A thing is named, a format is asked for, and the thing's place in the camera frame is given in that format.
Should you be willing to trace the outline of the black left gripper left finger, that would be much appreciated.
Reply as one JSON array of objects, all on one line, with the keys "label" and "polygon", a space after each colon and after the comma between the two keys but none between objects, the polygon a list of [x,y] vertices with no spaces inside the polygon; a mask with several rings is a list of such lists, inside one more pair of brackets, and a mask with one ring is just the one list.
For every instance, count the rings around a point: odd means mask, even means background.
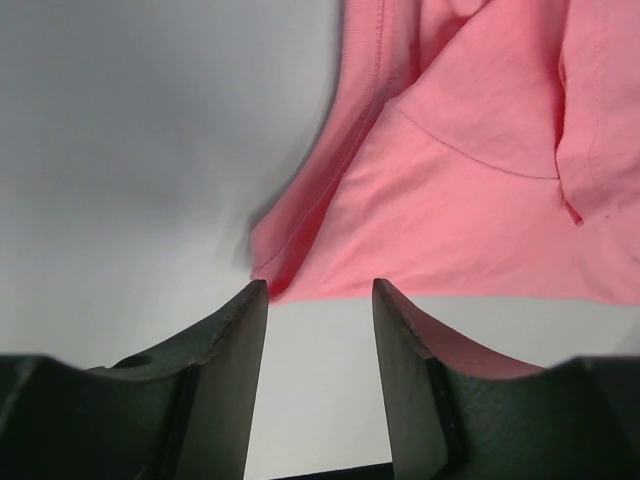
[{"label": "black left gripper left finger", "polygon": [[268,313],[262,281],[112,367],[1,359],[5,479],[240,479]]}]

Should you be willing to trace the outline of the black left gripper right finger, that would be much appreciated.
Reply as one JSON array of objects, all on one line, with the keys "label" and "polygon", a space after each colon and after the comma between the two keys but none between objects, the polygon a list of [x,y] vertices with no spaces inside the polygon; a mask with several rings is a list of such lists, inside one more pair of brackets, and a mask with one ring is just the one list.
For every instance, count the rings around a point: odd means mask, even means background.
[{"label": "black left gripper right finger", "polygon": [[638,477],[637,357],[541,368],[457,332],[383,279],[372,307],[397,478]]}]

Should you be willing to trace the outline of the pink t shirt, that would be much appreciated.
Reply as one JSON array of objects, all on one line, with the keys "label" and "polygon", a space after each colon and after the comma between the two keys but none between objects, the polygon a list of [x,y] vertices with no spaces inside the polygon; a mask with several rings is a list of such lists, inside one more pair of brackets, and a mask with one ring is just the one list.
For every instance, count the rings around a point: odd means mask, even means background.
[{"label": "pink t shirt", "polygon": [[251,233],[272,300],[639,302],[639,5],[348,1],[336,96]]}]

